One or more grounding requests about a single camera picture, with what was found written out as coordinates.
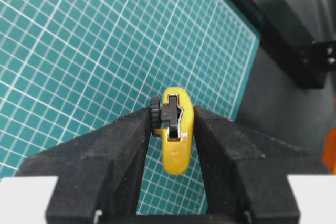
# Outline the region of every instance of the black plastic part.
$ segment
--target black plastic part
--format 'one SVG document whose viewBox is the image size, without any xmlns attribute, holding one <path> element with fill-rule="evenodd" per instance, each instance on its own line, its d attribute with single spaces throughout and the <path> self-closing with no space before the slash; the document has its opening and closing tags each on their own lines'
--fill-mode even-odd
<svg viewBox="0 0 336 224">
<path fill-rule="evenodd" d="M 198 106 L 195 139 L 209 214 L 253 223 L 298 223 L 288 174 L 328 174 L 319 158 Z"/>
<path fill-rule="evenodd" d="M 298 51 L 309 47 L 314 39 L 285 0 L 232 1 L 260 31 L 261 44 L 296 85 L 324 87 L 327 74 L 307 66 L 306 58 Z"/>
<path fill-rule="evenodd" d="M 150 134 L 150 110 L 141 109 L 26 159 L 16 176 L 59 177 L 48 224 L 91 224 L 97 209 L 135 215 Z"/>
<path fill-rule="evenodd" d="M 161 109 L 160 109 L 160 98 L 152 97 L 150 104 L 150 117 L 151 117 L 151 129 L 153 136 L 160 136 L 155 134 L 155 129 L 159 129 L 161 126 Z"/>
<path fill-rule="evenodd" d="M 169 103 L 161 109 L 161 121 L 169 122 L 169 138 L 178 139 L 179 137 L 179 113 L 177 107 L 177 97 L 168 97 Z"/>
<path fill-rule="evenodd" d="M 156 216 L 111 216 L 99 219 L 100 224 L 239 224 L 227 215 L 156 215 Z"/>
</svg>

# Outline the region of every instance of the black knob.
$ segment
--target black knob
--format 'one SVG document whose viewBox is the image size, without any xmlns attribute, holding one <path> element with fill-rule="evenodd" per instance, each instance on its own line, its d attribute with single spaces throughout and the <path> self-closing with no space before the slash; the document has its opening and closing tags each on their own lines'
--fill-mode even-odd
<svg viewBox="0 0 336 224">
<path fill-rule="evenodd" d="M 160 109 L 160 98 L 152 97 L 151 98 L 151 126 L 152 126 L 152 134 L 153 136 L 160 136 L 154 133 L 155 129 L 159 129 L 161 127 L 161 109 Z"/>
</svg>

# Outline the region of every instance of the cutting mat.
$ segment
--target cutting mat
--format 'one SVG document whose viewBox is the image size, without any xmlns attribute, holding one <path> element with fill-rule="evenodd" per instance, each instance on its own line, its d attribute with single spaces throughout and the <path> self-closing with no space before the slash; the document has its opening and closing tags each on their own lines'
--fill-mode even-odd
<svg viewBox="0 0 336 224">
<path fill-rule="evenodd" d="M 0 178 L 26 157 L 148 106 L 169 86 L 234 120 L 259 35 L 228 0 L 0 0 Z M 185 174 L 150 139 L 138 214 L 198 214 Z"/>
</svg>

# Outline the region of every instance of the yellow clamp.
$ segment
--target yellow clamp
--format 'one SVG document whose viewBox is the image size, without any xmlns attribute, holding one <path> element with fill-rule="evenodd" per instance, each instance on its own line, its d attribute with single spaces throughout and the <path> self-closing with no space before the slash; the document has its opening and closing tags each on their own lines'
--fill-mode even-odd
<svg viewBox="0 0 336 224">
<path fill-rule="evenodd" d="M 194 107 L 184 89 L 179 87 L 167 88 L 163 93 L 162 104 L 169 105 L 171 97 L 176 97 L 178 107 L 178 134 L 171 138 L 168 128 L 155 129 L 156 135 L 162 138 L 162 164 L 167 173 L 180 174 L 187 170 L 193 144 Z"/>
</svg>

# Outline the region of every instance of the white block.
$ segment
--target white block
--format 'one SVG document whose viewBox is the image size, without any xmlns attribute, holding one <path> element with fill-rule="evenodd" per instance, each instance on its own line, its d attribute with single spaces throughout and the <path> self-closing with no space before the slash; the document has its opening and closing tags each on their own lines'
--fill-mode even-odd
<svg viewBox="0 0 336 224">
<path fill-rule="evenodd" d="M 0 182 L 1 223 L 46 224 L 45 213 L 57 176 L 11 177 Z"/>
<path fill-rule="evenodd" d="M 336 176 L 288 175 L 301 212 L 300 224 L 336 223 Z"/>
</svg>

